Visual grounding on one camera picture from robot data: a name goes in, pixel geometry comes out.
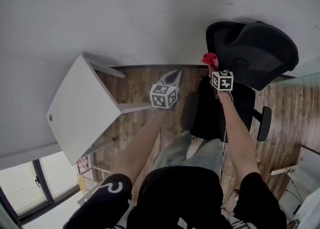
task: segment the forearm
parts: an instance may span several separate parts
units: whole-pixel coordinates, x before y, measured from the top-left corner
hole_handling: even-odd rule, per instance
[[[249,173],[259,172],[256,160],[256,148],[246,125],[239,117],[233,103],[226,101],[222,106],[231,162],[235,169],[237,179],[239,183],[241,183],[242,179]]]
[[[153,149],[165,118],[167,110],[157,109],[151,119],[124,149],[112,174],[124,174],[135,184]]]

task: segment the cube with fiducial markers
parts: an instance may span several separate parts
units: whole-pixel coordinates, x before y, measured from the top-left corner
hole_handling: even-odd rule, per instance
[[[169,109],[177,101],[177,88],[170,85],[153,84],[150,99],[153,107]]]
[[[234,75],[231,71],[213,71],[210,83],[217,91],[232,91]]]

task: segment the black window frame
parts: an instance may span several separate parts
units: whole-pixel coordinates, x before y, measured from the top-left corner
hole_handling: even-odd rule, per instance
[[[43,214],[49,212],[56,206],[60,205],[64,201],[68,200],[70,197],[74,196],[76,193],[80,191],[79,185],[75,185],[71,189],[67,190],[63,194],[59,195],[56,198],[53,198],[48,187],[44,172],[41,167],[41,163],[39,159],[32,161],[33,168],[35,171],[35,184],[39,184],[43,190],[45,195],[46,201],[40,203],[39,205],[33,207],[30,210],[27,210],[25,213],[18,215],[15,209],[11,206],[10,202],[8,201],[5,193],[3,192],[0,186],[0,203],[3,206],[4,210],[7,214],[11,217],[13,222],[18,227],[22,227],[23,225],[37,219],[38,217],[42,216]]]

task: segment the black sleeve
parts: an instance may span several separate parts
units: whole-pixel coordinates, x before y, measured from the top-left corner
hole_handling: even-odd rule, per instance
[[[285,229],[287,219],[259,173],[248,174],[241,182],[234,216],[257,229]]]
[[[113,228],[129,208],[131,191],[132,183],[126,175],[109,176],[63,228]]]

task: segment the office chair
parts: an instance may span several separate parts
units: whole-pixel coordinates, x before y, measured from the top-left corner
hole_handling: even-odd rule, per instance
[[[240,118],[250,131],[255,117],[260,122],[257,140],[265,141],[272,112],[266,106],[262,113],[254,109],[256,93],[253,89],[261,91],[276,77],[296,67],[299,57],[295,43],[281,30],[262,22],[247,25],[217,22],[207,28],[206,44],[208,52],[218,57],[219,71],[233,72],[231,93]],[[190,129],[193,136],[224,140],[225,116],[209,76],[200,81],[198,92],[186,97],[181,125]]]

